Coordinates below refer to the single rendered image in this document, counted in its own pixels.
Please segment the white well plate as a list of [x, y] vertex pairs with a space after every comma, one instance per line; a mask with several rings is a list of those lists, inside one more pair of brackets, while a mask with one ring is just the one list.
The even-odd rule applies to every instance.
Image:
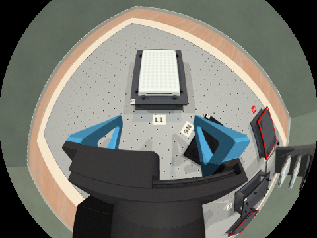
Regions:
[[300, 157], [299, 157], [299, 161], [298, 161], [297, 167], [295, 168], [295, 170], [294, 170], [294, 172], [293, 172], [292, 179], [291, 179], [291, 183], [290, 183], [290, 186], [289, 186], [288, 191], [291, 191], [291, 189], [292, 189], [292, 187], [293, 187], [293, 184], [294, 184], [294, 182], [295, 182], [295, 179], [296, 179], [296, 177], [297, 177], [297, 174], [298, 174], [298, 172], [299, 172], [300, 160], [301, 160], [301, 155], [300, 155]]
[[282, 168], [282, 170], [280, 172], [279, 183], [278, 183], [277, 188], [280, 188], [283, 181], [285, 180], [285, 177], [287, 176], [287, 173], [289, 172], [290, 162], [291, 162], [291, 155], [289, 156], [285, 166]]
[[143, 50], [139, 96], [180, 96], [175, 50]]

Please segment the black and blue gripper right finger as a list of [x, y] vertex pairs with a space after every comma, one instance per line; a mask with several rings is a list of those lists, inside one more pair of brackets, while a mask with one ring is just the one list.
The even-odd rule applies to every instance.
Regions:
[[[202, 176], [212, 175], [224, 161], [239, 158], [250, 143], [247, 135], [216, 124], [198, 115], [195, 115], [193, 125]], [[212, 154], [205, 140], [202, 129], [219, 142], [219, 146], [214, 154]]]

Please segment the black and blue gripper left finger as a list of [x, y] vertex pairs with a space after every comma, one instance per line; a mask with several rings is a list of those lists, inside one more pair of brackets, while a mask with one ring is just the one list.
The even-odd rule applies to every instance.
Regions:
[[98, 147], [98, 140], [103, 138], [114, 128], [114, 133], [107, 148], [118, 149], [122, 134], [123, 121], [122, 116], [118, 115], [105, 122], [91, 126], [74, 134], [71, 134], [66, 141], [80, 143], [81, 145], [89, 145]]

